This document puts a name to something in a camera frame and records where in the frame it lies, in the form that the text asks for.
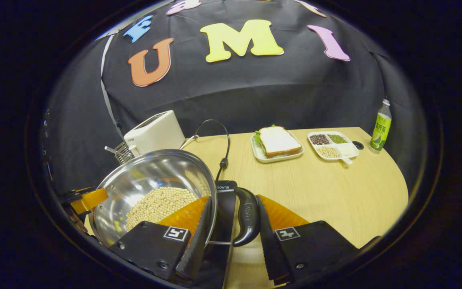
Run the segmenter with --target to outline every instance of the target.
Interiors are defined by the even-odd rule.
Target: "orange plastic part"
[[[192,234],[188,243],[192,240],[194,236],[199,220],[201,219],[204,206],[208,201],[209,196],[204,196],[196,201],[191,202],[190,204],[184,206],[183,208],[172,213],[170,216],[159,221],[158,224],[188,229]]]
[[[270,221],[270,226],[272,227],[272,232],[279,229],[284,229],[288,227],[297,227],[309,224],[310,222],[301,218],[301,216],[295,214],[294,212],[288,210],[286,207],[272,201],[266,196],[258,195],[265,207],[266,214],[268,215],[268,220]]]
[[[73,201],[71,203],[72,208],[75,210],[76,214],[81,214],[83,212],[89,211],[91,208],[99,205],[103,201],[108,199],[108,194],[106,194],[105,188],[95,190],[81,196],[81,199]]]

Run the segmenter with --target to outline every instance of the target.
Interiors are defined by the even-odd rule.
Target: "blue letter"
[[[152,18],[152,15],[147,16],[146,18],[142,19],[141,22],[136,23],[132,28],[130,28],[126,33],[124,33],[124,36],[129,35],[132,37],[132,43],[135,41],[139,40],[139,38],[142,37],[151,27],[148,27],[151,22],[149,19]]]

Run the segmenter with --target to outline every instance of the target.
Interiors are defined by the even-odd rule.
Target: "foam letter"
[[[201,3],[199,0],[185,0],[183,2],[179,2],[178,4],[173,5],[169,11],[167,11],[167,15],[173,15],[178,13],[179,11],[187,10],[196,8]]]
[[[295,1],[295,2],[299,2],[299,3],[302,4],[304,7],[306,7],[309,11],[315,13],[316,15],[320,15],[320,16],[322,16],[322,17],[327,18],[327,16],[325,16],[324,14],[322,14],[322,13],[320,13],[320,12],[318,11],[318,8],[317,8],[317,7],[311,6],[311,5],[309,5],[308,3],[303,2],[303,1],[299,1],[299,0],[294,0],[294,1]]]
[[[152,18],[152,15],[146,16],[146,18],[142,19],[142,21],[136,23],[132,28],[130,28],[126,33],[124,33],[124,36],[129,35],[132,37],[132,43],[135,41],[139,40],[139,38],[142,37],[151,27],[149,25],[151,22],[149,19]]]
[[[244,56],[249,42],[253,41],[251,53],[254,55],[282,55],[283,48],[277,46],[272,36],[267,20],[249,20],[245,22],[240,32],[224,23],[211,24],[201,28],[206,33],[209,42],[207,62],[226,60],[231,53],[224,49],[224,42],[238,55]]]
[[[320,36],[320,39],[322,40],[322,42],[324,42],[324,45],[326,46],[326,51],[324,51],[324,53],[328,57],[343,61],[351,60],[351,58],[347,54],[345,54],[343,50],[341,50],[340,45],[332,36],[332,31],[315,25],[308,25],[308,28],[310,28],[312,31],[315,31],[318,34],[318,36]]]
[[[152,46],[152,49],[158,51],[158,67],[152,73],[145,71],[145,55],[147,55],[147,49],[140,51],[133,55],[128,63],[132,68],[132,80],[136,86],[148,86],[160,79],[167,74],[170,69],[170,43],[174,41],[172,38],[161,40],[157,44]]]

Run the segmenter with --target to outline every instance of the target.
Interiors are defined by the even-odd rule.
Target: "black power cord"
[[[226,151],[226,156],[220,161],[219,172],[217,173],[217,177],[216,177],[216,179],[215,179],[215,181],[218,181],[219,176],[220,176],[220,172],[221,172],[223,169],[227,168],[227,163],[228,163],[228,161],[227,161],[227,155],[229,154],[229,144],[230,144],[231,142],[229,141],[229,133],[227,132],[226,127],[225,127],[220,121],[218,121],[218,120],[216,120],[216,119],[207,119],[207,120],[203,121],[203,122],[198,126],[198,128],[196,129],[196,133],[194,133],[194,136],[195,136],[194,138],[197,138],[197,132],[199,131],[199,129],[201,128],[201,126],[202,126],[204,123],[207,123],[207,122],[209,122],[209,121],[213,121],[213,122],[216,122],[216,123],[220,124],[220,125],[222,126],[222,128],[224,128],[224,130],[226,131],[226,135],[227,135],[227,151]]]

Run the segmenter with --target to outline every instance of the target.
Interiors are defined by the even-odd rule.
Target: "bottle label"
[[[377,114],[377,121],[375,122],[374,133],[370,140],[370,146],[377,151],[383,149],[385,146],[386,138],[388,137],[388,131],[390,130],[391,119],[383,117],[381,114]]]

